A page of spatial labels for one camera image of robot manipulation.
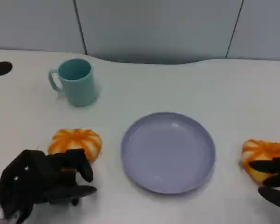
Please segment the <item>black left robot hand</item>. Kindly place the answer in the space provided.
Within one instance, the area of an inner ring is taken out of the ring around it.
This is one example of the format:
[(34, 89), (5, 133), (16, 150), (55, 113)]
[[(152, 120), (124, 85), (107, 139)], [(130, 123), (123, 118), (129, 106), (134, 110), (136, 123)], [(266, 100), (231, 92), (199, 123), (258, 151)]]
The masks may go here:
[(76, 173), (79, 173), (88, 183), (93, 181), (93, 170), (83, 149), (51, 154), (48, 158), (53, 168), (58, 171), (54, 187), (43, 194), (48, 203), (71, 203), (76, 206), (80, 198), (97, 192), (97, 188), (90, 185), (78, 185), (76, 181)]

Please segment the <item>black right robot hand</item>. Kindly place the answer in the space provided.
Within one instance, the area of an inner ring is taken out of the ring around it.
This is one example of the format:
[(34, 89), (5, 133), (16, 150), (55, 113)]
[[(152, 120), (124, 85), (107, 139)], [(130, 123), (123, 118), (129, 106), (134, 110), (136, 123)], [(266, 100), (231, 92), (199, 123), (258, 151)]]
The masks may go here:
[(280, 207), (280, 157), (274, 157), (270, 161), (259, 160), (249, 162), (249, 166), (259, 172), (273, 174), (265, 179), (262, 186), (258, 187), (258, 193), (270, 203)]

